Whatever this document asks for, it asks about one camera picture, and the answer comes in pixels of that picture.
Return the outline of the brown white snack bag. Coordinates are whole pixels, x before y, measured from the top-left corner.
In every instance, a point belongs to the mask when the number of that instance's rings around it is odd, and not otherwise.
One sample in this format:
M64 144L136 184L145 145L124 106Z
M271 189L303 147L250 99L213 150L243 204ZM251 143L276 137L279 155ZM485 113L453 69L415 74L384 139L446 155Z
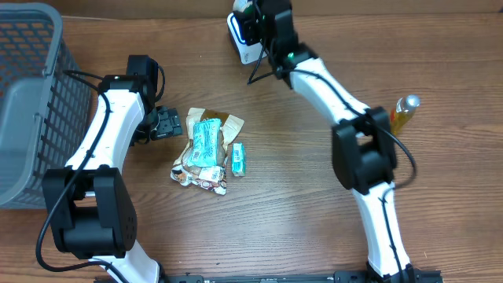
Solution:
M226 112L191 108L186 117L188 143L171 168L170 177L182 186L225 195L228 146L244 121Z

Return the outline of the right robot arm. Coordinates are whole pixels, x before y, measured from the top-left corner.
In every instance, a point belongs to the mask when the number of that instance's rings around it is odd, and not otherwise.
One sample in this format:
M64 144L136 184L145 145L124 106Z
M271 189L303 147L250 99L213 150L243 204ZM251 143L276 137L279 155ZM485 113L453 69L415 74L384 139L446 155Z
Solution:
M240 38L259 45L255 64L267 59L271 75L306 98L332 128L332 167L357 202L368 244L368 275L375 282L409 282L412 265L403 247L395 212L395 149L388 114L349 94L324 61L299 40L289 1L236 1Z

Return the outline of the teal tissue packet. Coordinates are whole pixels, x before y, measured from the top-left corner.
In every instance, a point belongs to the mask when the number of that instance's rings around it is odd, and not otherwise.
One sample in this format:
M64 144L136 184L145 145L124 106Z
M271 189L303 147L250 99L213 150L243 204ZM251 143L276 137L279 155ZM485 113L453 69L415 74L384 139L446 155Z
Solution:
M188 165L213 167L218 164L220 119L206 119L193 127L193 151Z

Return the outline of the yellow dish soap bottle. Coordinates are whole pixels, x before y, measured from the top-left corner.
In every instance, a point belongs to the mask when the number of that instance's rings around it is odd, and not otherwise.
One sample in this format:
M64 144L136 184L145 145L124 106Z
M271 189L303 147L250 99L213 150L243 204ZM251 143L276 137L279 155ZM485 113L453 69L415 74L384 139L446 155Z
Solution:
M396 106L391 110L391 133L396 136L408 123L420 106L420 98L416 94L401 97Z

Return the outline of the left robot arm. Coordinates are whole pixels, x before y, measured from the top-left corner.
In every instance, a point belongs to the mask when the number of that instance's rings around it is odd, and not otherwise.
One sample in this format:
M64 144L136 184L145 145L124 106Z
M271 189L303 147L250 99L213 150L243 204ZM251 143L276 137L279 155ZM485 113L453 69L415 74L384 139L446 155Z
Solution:
M91 86L97 111L82 143L42 180L48 215L35 257L45 270L100 266L114 282L166 280L162 265L138 242L137 213L122 176L131 146L182 134L177 111L157 105L165 79L154 59L131 55L125 74Z

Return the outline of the small teal carton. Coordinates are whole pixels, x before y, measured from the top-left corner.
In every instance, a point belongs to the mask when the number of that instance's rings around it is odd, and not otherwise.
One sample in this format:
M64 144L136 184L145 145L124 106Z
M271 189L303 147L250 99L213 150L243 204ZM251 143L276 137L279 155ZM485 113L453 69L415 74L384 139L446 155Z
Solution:
M233 143L231 170L237 177L244 177L246 174L246 152L242 143Z

